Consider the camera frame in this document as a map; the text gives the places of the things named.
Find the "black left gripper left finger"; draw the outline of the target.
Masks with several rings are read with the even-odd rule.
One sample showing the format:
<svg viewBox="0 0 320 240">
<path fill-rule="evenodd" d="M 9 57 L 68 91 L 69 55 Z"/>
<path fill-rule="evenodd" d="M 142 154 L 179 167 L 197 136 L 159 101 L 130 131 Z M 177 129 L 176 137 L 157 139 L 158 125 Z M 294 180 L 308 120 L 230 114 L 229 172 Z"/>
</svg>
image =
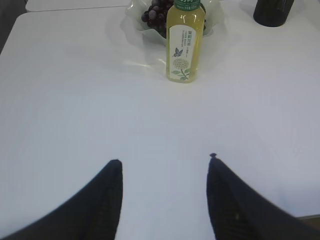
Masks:
<svg viewBox="0 0 320 240">
<path fill-rule="evenodd" d="M 123 165 L 118 159 L 81 190 L 7 240 L 114 240 L 123 201 Z"/>
</svg>

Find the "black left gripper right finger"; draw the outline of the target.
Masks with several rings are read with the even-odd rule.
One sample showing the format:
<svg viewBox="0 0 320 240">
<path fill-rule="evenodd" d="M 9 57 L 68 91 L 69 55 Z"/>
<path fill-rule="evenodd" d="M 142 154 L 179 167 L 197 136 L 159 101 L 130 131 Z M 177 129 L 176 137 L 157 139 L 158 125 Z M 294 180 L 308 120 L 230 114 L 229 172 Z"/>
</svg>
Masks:
<svg viewBox="0 0 320 240">
<path fill-rule="evenodd" d="M 319 230 L 286 213 L 210 155 L 206 197 L 217 240 L 318 240 Z"/>
</svg>

